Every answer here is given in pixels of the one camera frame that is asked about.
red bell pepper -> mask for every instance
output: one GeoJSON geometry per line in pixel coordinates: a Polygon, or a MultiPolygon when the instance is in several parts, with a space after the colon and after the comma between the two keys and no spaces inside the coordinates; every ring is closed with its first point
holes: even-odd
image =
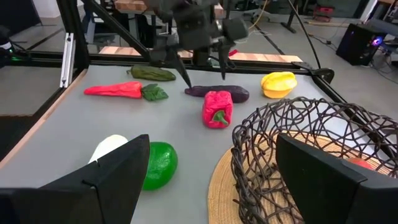
{"type": "Polygon", "coordinates": [[[228,91],[209,91],[202,109],[203,123],[209,128],[226,128],[231,124],[233,102],[228,91]]]}
{"type": "Polygon", "coordinates": [[[140,82],[126,82],[106,86],[93,86],[86,89],[84,94],[142,98],[141,88],[142,84],[140,82]]]}

round straw mat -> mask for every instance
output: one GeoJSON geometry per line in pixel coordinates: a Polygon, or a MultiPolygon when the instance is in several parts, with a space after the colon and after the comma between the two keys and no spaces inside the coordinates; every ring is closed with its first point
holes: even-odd
{"type": "MultiPolygon", "coordinates": [[[[303,136],[297,136],[297,140],[303,141],[305,138],[303,136]]],[[[309,142],[314,142],[313,137],[308,137],[309,142]]],[[[331,139],[324,136],[317,136],[316,142],[321,147],[325,147],[324,151],[333,154],[334,156],[341,155],[341,146],[331,143],[331,139]]],[[[261,149],[267,149],[267,143],[261,144],[261,149]]],[[[343,158],[348,157],[359,157],[359,151],[350,149],[345,151],[346,154],[343,158]]],[[[271,163],[276,164],[275,153],[272,153],[271,163]]],[[[362,155],[363,159],[368,158],[367,155],[362,155]]],[[[238,215],[239,205],[233,202],[233,199],[238,200],[238,193],[235,189],[235,179],[232,175],[231,171],[231,159],[232,154],[231,150],[228,150],[220,161],[217,163],[217,166],[213,172],[213,175],[210,180],[209,191],[208,191],[208,215],[209,215],[209,224],[238,224],[242,223],[238,215]]],[[[367,162],[373,167],[373,169],[377,168],[380,165],[380,162],[377,159],[370,158],[367,162]]],[[[381,167],[378,172],[382,174],[388,174],[391,170],[387,167],[381,167]]],[[[280,177],[280,174],[276,172],[271,177],[280,177]]],[[[279,205],[287,205],[287,202],[283,198],[282,194],[274,194],[275,202],[279,205]]],[[[268,214],[275,212],[275,206],[268,202],[267,200],[262,200],[264,208],[268,214]]],[[[288,213],[280,213],[280,218],[283,224],[293,223],[292,217],[288,213]]],[[[280,223],[276,217],[272,217],[269,219],[270,224],[280,223]]]]}

gray table surface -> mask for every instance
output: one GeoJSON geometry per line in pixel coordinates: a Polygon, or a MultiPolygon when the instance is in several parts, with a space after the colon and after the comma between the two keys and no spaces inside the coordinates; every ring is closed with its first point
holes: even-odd
{"type": "MultiPolygon", "coordinates": [[[[233,123],[226,129],[208,129],[201,120],[203,98],[185,95],[186,84],[161,82],[169,99],[159,102],[86,96],[94,85],[132,81],[127,67],[90,66],[81,82],[25,146],[0,169],[0,187],[40,187],[88,163],[97,144],[112,134],[133,139],[149,134],[151,141],[174,146],[179,164],[175,176],[160,190],[143,192],[132,223],[208,223],[207,192],[221,156],[232,146],[233,128],[257,107],[276,100],[262,95],[262,75],[188,71],[193,85],[241,85],[250,99],[234,105],[233,123]]],[[[289,98],[326,98],[310,77],[297,75],[289,98]]],[[[153,83],[142,80],[144,85],[153,83]]]]}

wicker basket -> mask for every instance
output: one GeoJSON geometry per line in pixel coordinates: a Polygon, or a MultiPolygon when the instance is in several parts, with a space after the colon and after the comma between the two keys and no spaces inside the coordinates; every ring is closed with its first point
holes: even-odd
{"type": "Polygon", "coordinates": [[[397,122],[354,104],[280,100],[258,108],[233,131],[231,168],[239,195],[234,201],[243,223],[303,223],[276,165],[279,133],[336,157],[362,157],[376,171],[397,178],[397,122]]]}

woven placemat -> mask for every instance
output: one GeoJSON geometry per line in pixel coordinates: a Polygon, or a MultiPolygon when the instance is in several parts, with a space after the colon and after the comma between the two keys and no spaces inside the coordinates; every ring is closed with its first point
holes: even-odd
{"type": "MultiPolygon", "coordinates": [[[[295,138],[299,141],[303,142],[305,141],[304,136],[301,135],[295,138]]],[[[334,156],[340,156],[343,154],[343,158],[360,157],[359,151],[355,151],[352,149],[350,150],[342,149],[340,145],[332,143],[331,139],[328,137],[317,136],[316,139],[314,139],[314,137],[311,136],[307,137],[307,144],[308,142],[314,142],[314,141],[316,141],[319,144],[319,146],[325,147],[324,151],[329,152],[334,156]]],[[[268,147],[266,141],[264,141],[260,146],[261,149],[266,149],[268,147]]],[[[270,162],[276,164],[275,153],[271,154],[271,152],[272,150],[268,150],[266,153],[266,157],[270,157],[270,162]]],[[[369,156],[361,155],[361,157],[365,159],[368,158],[369,156]]],[[[234,199],[238,200],[239,197],[234,186],[236,181],[231,171],[231,159],[232,159],[232,153],[231,150],[228,150],[220,159],[220,161],[217,163],[217,166],[211,177],[209,190],[208,190],[209,224],[242,223],[242,221],[239,218],[239,210],[238,210],[239,205],[236,202],[233,202],[234,199]]],[[[380,166],[380,162],[377,159],[370,158],[367,160],[367,162],[372,166],[373,169],[380,166]]],[[[244,168],[248,167],[246,160],[245,163],[243,164],[243,167],[244,168]]],[[[386,175],[390,171],[391,170],[388,169],[387,167],[381,167],[378,170],[378,172],[386,175]]],[[[270,181],[265,183],[267,184],[267,186],[264,187],[274,187],[274,186],[282,187],[283,185],[280,184],[281,180],[278,180],[278,178],[276,177],[280,177],[279,172],[275,172],[270,177],[270,181]]],[[[276,202],[276,204],[280,205],[280,207],[285,207],[288,204],[285,197],[282,196],[281,192],[270,193],[270,197],[273,197],[273,201],[276,202]]],[[[290,202],[292,202],[292,204],[294,204],[294,201],[290,196],[287,198],[288,200],[290,200],[290,202]]],[[[268,214],[272,214],[278,210],[278,208],[268,200],[263,199],[262,204],[268,214]]],[[[295,222],[299,223],[301,220],[301,216],[299,214],[297,207],[292,209],[292,213],[293,216],[287,212],[279,211],[279,216],[273,216],[272,218],[270,218],[269,223],[270,224],[281,223],[281,221],[283,224],[290,224],[295,222]]]]}

